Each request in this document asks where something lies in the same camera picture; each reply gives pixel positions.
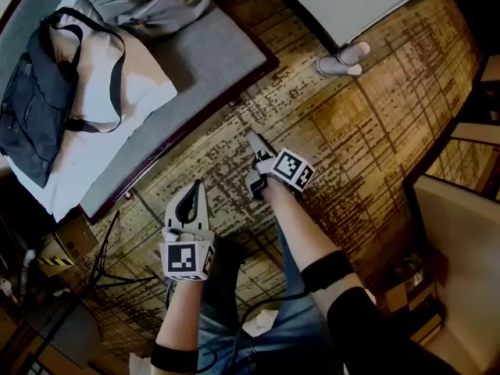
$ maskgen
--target yellow and black striped tape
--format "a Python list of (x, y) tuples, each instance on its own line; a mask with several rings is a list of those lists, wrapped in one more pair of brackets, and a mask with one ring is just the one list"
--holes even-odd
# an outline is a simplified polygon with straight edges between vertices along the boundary
[(37, 259), (39, 264), (46, 266), (73, 266), (75, 263), (70, 259)]

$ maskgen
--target white towel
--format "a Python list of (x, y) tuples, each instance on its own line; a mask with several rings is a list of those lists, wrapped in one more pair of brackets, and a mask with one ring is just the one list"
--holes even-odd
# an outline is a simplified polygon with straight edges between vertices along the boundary
[[(99, 17), (86, 0), (62, 0), (59, 7), (73, 7), (96, 22)], [(74, 18), (64, 16), (60, 25), (77, 23), (84, 32), (78, 73), (80, 80), (73, 114), (93, 123), (117, 121), (109, 100), (111, 69), (121, 55), (116, 38), (94, 32)], [(121, 102), (123, 122), (108, 134), (66, 131), (45, 188), (38, 187), (9, 158), (9, 165), (20, 183), (60, 221), (85, 196), (92, 183), (109, 165), (125, 141), (158, 107), (170, 101), (177, 91), (146, 47), (124, 30), (118, 30), (125, 42), (127, 57), (123, 65)], [(77, 38), (67, 31), (51, 31), (58, 59), (73, 59)]]

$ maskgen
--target gray upholstered bench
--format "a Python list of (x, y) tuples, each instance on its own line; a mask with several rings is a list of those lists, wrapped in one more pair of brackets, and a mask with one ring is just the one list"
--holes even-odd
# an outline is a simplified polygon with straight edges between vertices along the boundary
[[(39, 20), (60, 1), (20, 0), (2, 17), (0, 95)], [(148, 47), (178, 95), (147, 118), (92, 184), (80, 204), (91, 222), (102, 218), (191, 130), (278, 64), (259, 40), (215, 4), (195, 23)]]

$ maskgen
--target pair of slippers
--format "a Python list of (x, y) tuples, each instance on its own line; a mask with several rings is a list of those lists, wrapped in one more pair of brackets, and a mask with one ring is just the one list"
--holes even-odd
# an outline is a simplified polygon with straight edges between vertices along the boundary
[(369, 55), (371, 51), (370, 43), (360, 41), (353, 45), (347, 45), (341, 49), (336, 57), (322, 57), (317, 61), (318, 72), (326, 77), (338, 77), (349, 75), (360, 77), (363, 68), (359, 62)]

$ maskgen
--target black elbow strap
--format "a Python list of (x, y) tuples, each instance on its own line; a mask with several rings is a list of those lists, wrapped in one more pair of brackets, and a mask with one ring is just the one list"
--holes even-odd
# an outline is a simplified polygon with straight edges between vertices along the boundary
[(168, 372), (193, 373), (198, 368), (198, 350), (185, 352), (155, 343), (151, 354), (151, 365)]
[(326, 289), (346, 275), (354, 273), (351, 263), (339, 250), (313, 262), (300, 274), (309, 292)]

